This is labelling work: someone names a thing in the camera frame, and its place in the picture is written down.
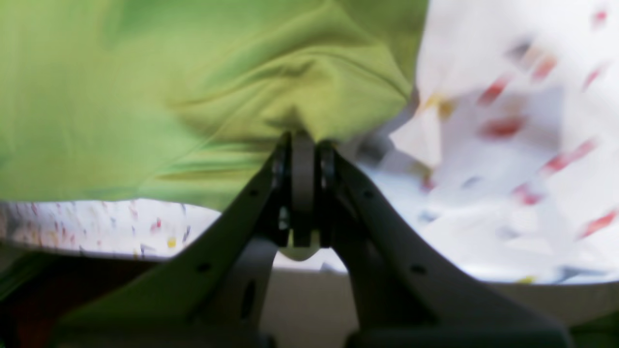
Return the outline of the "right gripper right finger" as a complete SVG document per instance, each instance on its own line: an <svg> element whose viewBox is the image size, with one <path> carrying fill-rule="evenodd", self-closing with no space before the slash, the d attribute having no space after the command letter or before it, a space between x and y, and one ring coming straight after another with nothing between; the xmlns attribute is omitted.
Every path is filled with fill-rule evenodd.
<svg viewBox="0 0 619 348"><path fill-rule="evenodd" d="M347 348L569 348L565 327L467 275L329 142L317 146L321 243L345 265L359 329Z"/></svg>

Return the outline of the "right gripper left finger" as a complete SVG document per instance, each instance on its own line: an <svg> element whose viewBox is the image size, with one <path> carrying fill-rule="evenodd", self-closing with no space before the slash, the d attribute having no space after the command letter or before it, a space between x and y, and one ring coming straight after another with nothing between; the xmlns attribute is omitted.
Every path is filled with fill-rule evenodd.
<svg viewBox="0 0 619 348"><path fill-rule="evenodd" d="M56 348L274 348L259 330L274 256L288 240L292 137L174 258L60 320Z"/></svg>

